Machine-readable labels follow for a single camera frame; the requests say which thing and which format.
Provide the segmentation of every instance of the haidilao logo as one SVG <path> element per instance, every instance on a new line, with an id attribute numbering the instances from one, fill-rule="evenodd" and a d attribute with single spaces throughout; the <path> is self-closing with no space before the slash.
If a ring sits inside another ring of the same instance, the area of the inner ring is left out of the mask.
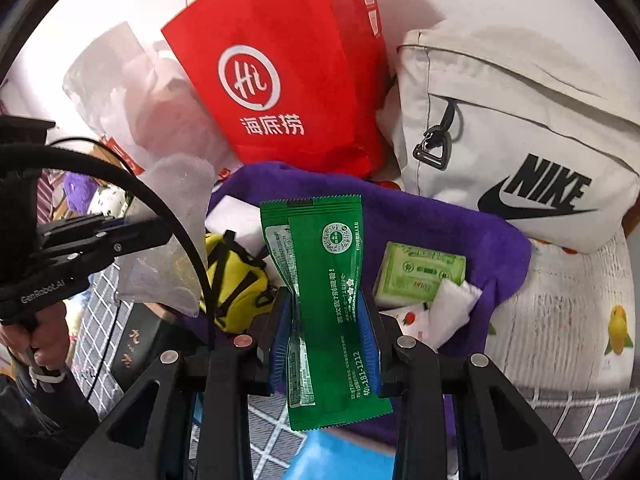
<path id="1" fill-rule="evenodd" d="M 226 93 L 249 110 L 269 110 L 280 98 L 280 77 L 273 63 L 247 45 L 226 49 L 218 61 L 218 77 Z"/>

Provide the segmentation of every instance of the gray checkered blanket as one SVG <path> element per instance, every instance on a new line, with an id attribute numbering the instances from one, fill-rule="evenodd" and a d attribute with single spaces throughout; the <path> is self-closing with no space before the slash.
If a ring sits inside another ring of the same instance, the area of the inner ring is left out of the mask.
<path id="1" fill-rule="evenodd" d="M 114 292 L 118 267 L 96 274 L 87 310 L 82 317 L 72 370 L 84 393 L 88 393 L 104 352 L 105 365 L 91 396 L 91 404 L 104 417 L 122 396 L 109 372 L 116 346 L 122 336 L 131 304 L 122 302 L 116 318 Z M 108 348 L 107 334 L 114 333 Z M 630 392 L 558 392 L 523 388 L 520 390 L 538 416 L 551 429 L 582 473 L 584 480 L 604 480 L 624 456 L 640 431 L 640 390 Z M 250 397 L 249 432 L 254 479 L 280 478 L 289 468 L 306 435 L 288 425 L 283 396 Z M 198 442 L 192 432 L 190 455 Z"/>

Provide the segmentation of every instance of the zipper pull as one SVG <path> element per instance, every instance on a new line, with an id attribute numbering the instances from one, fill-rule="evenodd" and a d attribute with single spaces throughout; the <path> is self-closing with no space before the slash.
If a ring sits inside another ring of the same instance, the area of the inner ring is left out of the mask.
<path id="1" fill-rule="evenodd" d="M 416 144 L 414 148 L 414 158 L 416 160 L 440 171 L 447 169 L 451 156 L 451 134 L 449 133 L 449 128 L 456 111 L 456 102 L 453 99 L 447 99 L 447 103 L 447 108 L 444 110 L 440 124 L 429 128 L 424 133 L 422 142 Z M 439 146 L 442 146 L 442 154 L 440 156 L 432 155 L 430 151 Z"/>

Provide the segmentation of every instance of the black cable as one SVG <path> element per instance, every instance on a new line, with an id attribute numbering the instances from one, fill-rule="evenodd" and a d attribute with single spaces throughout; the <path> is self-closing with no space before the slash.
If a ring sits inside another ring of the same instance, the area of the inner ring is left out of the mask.
<path id="1" fill-rule="evenodd" d="M 118 162 L 120 164 L 122 164 L 122 167 L 125 170 L 129 171 L 130 174 L 132 174 L 133 176 L 137 177 L 137 175 L 134 173 L 134 171 L 130 167 L 130 165 L 127 164 L 126 161 L 119 154 L 117 154 L 114 150 L 112 150 L 106 144 L 101 143 L 99 140 L 91 139 L 89 137 L 72 136 L 72 137 L 64 137 L 63 139 L 54 140 L 53 142 L 50 142 L 49 144 L 47 144 L 47 146 L 57 146 L 58 144 L 62 144 L 63 142 L 71 142 L 72 140 L 73 141 L 85 140 L 86 142 L 90 142 L 92 144 L 95 144 L 96 146 L 100 146 L 102 149 L 104 149 L 105 152 L 109 152 L 109 153 L 111 153 L 111 155 L 113 155 L 115 158 L 117 158 Z"/>
<path id="2" fill-rule="evenodd" d="M 36 144 L 17 143 L 2 146 L 0 149 L 0 168 L 6 171 L 41 170 L 42 168 L 72 171 L 105 180 L 138 197 L 151 211 L 166 222 L 184 249 L 200 282 L 207 308 L 207 322 L 215 322 L 217 301 L 209 285 L 207 269 L 200 259 L 198 250 L 173 211 L 144 182 L 100 158 Z M 211 337 L 209 349 L 213 350 L 213 348 L 214 338 Z"/>
<path id="3" fill-rule="evenodd" d="M 116 328 L 116 323 L 118 322 L 118 316 L 120 315 L 120 308 L 122 307 L 122 300 L 118 302 L 118 306 L 116 307 L 116 314 L 113 318 L 113 323 L 111 323 L 111 328 L 109 329 L 109 335 L 107 336 L 106 346 L 104 348 L 104 352 L 102 352 L 102 357 L 100 358 L 100 364 L 98 364 L 98 368 L 95 371 L 94 382 L 91 383 L 91 387 L 89 387 L 89 392 L 86 394 L 84 398 L 84 402 L 89 402 L 91 396 L 95 390 L 95 385 L 98 383 L 100 379 L 100 372 L 102 371 L 102 367 L 104 366 L 104 362 L 107 359 L 107 353 L 109 352 L 109 345 L 111 343 L 111 339 L 113 338 L 113 332 Z"/>

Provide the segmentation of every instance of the translucent plastic bag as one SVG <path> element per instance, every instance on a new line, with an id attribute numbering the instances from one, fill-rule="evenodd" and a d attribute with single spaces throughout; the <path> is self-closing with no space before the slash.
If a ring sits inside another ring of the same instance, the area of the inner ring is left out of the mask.
<path id="1" fill-rule="evenodd" d="M 204 219 L 216 171 L 205 160 L 178 153 L 161 159 L 140 176 L 174 212 L 206 260 Z M 151 216 L 140 200 L 134 200 L 127 216 Z M 118 258 L 118 297 L 140 303 L 162 303 L 187 316 L 198 315 L 202 290 L 187 254 L 174 237 L 164 246 Z"/>
<path id="2" fill-rule="evenodd" d="M 148 54 L 128 23 L 94 40 L 66 72 L 63 90 L 84 122 L 137 174 L 186 153 L 222 171 L 239 166 L 166 44 Z"/>

